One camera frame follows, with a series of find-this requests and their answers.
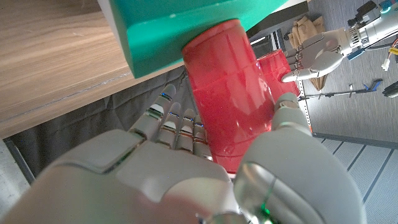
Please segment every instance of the cable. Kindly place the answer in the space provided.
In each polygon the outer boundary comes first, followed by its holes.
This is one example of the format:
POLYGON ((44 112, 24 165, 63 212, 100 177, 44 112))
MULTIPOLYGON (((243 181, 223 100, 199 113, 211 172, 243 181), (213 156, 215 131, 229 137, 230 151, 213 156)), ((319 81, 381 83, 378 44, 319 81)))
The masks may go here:
POLYGON ((391 44, 391 48, 394 48, 397 45, 397 43, 398 43, 398 38, 396 38, 396 40, 391 44))
POLYGON ((387 47, 391 47, 392 44, 393 44, 393 43, 378 45, 378 46, 374 46, 374 47, 368 47, 368 48, 365 49, 365 50, 379 50, 379 49, 385 49, 385 48, 387 48, 387 47))
POLYGON ((382 41, 382 40, 385 40, 385 39, 387 39, 387 38, 390 38, 390 37, 392 37, 393 35, 396 35, 396 34, 398 34, 398 31, 395 31, 395 32, 389 34, 388 36, 383 37, 382 39, 378 40, 377 42, 375 42, 375 43, 373 43, 373 44, 371 44, 371 45, 365 47, 365 50, 368 49, 368 48, 370 48, 370 47, 372 47, 372 46, 375 45, 376 43, 378 43, 378 42, 380 42, 380 41, 382 41))

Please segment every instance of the wooden surface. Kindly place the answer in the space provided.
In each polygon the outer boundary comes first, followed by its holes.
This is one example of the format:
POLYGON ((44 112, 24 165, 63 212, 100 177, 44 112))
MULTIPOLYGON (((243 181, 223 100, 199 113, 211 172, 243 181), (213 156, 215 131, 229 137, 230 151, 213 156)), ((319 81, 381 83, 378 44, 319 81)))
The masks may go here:
POLYGON ((2 0, 0 138, 181 65, 135 79, 95 0, 2 0))

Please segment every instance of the robotic hand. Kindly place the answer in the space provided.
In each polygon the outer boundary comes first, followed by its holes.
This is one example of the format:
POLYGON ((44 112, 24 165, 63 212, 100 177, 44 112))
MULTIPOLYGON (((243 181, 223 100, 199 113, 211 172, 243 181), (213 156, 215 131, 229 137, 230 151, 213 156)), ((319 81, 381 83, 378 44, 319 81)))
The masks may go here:
POLYGON ((292 82, 322 77, 333 71, 343 60, 362 54, 368 47, 398 31, 398 3, 386 0, 380 5, 369 1, 348 21, 348 30, 340 28, 315 35, 285 56, 292 70, 282 77, 292 82))
POLYGON ((128 132, 58 158, 0 223, 365 223, 355 183, 312 137, 294 94, 278 99, 272 131, 253 142, 234 182, 174 94, 167 86, 128 132))

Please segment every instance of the black cloth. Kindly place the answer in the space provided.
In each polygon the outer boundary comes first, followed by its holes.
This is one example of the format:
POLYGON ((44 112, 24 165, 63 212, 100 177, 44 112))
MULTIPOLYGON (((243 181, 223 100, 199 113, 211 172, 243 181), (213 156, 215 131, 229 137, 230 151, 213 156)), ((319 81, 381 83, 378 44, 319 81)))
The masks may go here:
POLYGON ((169 83, 177 89, 173 102, 180 102, 182 110, 197 112, 185 67, 179 67, 15 134, 11 140, 37 176, 73 147, 112 129, 127 131, 169 83))

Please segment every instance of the red cup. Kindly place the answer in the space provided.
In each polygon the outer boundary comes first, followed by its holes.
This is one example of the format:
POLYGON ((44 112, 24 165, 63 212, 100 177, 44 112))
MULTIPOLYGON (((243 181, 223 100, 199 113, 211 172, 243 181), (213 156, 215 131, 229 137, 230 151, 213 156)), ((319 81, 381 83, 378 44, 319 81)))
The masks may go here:
POLYGON ((291 92, 299 96, 300 91, 295 82, 282 82, 282 77, 290 72, 290 67, 281 49, 262 56, 258 61, 275 102, 284 93, 291 92))
POLYGON ((271 129, 274 100, 239 20, 202 33, 182 50, 213 159, 235 173, 252 143, 271 129))

